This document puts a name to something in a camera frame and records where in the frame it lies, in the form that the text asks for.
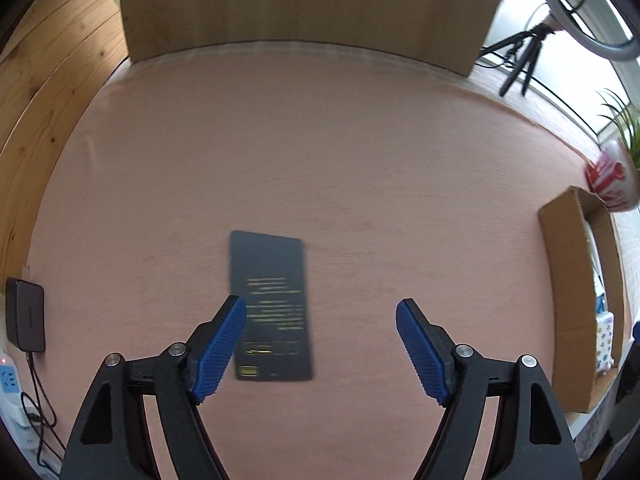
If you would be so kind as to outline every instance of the potted plant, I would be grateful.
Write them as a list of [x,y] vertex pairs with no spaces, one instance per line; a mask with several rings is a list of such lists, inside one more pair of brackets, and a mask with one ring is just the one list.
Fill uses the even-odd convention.
[[625,105],[613,91],[598,92],[609,115],[601,115],[616,125],[617,133],[600,145],[595,164],[587,164],[591,191],[611,211],[630,211],[640,202],[640,120],[633,104]]

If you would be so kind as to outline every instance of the cardboard box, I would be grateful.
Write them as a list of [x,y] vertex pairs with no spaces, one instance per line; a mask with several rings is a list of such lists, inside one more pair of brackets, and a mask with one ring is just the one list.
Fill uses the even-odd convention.
[[[538,212],[551,270],[556,318],[552,386],[566,412],[588,413],[618,374],[625,327],[620,254],[609,211],[594,194],[570,187]],[[596,293],[588,235],[596,241],[608,310],[613,313],[614,367],[596,376]]]

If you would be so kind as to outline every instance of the black card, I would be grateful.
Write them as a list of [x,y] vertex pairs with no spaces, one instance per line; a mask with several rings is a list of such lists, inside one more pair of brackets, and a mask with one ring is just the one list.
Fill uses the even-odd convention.
[[232,231],[231,293],[246,301],[234,361],[249,381],[312,378],[302,240]]

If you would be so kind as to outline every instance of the tripod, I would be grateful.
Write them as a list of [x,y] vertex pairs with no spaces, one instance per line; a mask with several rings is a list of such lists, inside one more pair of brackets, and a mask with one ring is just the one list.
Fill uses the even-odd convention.
[[[500,87],[500,91],[498,92],[500,94],[500,97],[504,97],[513,82],[516,81],[516,78],[520,75],[520,72],[524,70],[525,66],[528,63],[529,68],[527,70],[527,75],[525,76],[524,82],[522,83],[521,90],[522,95],[527,93],[527,89],[529,89],[529,85],[531,83],[531,77],[533,76],[533,71],[536,69],[536,63],[538,62],[538,57],[540,56],[540,50],[542,50],[542,42],[545,41],[545,38],[549,34],[555,34],[558,30],[562,30],[561,25],[559,25],[559,23],[556,22],[556,19],[551,14],[549,14],[535,27],[529,30],[523,30],[522,32],[505,38],[502,41],[498,41],[498,43],[494,43],[491,46],[483,47],[480,50],[480,56],[478,57],[484,57],[487,54],[496,53],[498,50],[504,48],[505,46],[513,45],[507,51],[506,58],[509,58],[511,56],[516,57],[516,64],[513,66],[511,73]],[[524,40],[526,40],[527,38],[531,38],[531,41],[529,41],[529,44],[527,45],[520,59],[517,59],[516,54],[524,45]]]

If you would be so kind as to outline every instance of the red and white cup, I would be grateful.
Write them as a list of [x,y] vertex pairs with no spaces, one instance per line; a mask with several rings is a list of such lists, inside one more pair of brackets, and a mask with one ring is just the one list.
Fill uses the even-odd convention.
[[640,202],[638,172],[622,139],[605,142],[595,164],[587,164],[589,188],[613,212],[630,211]]

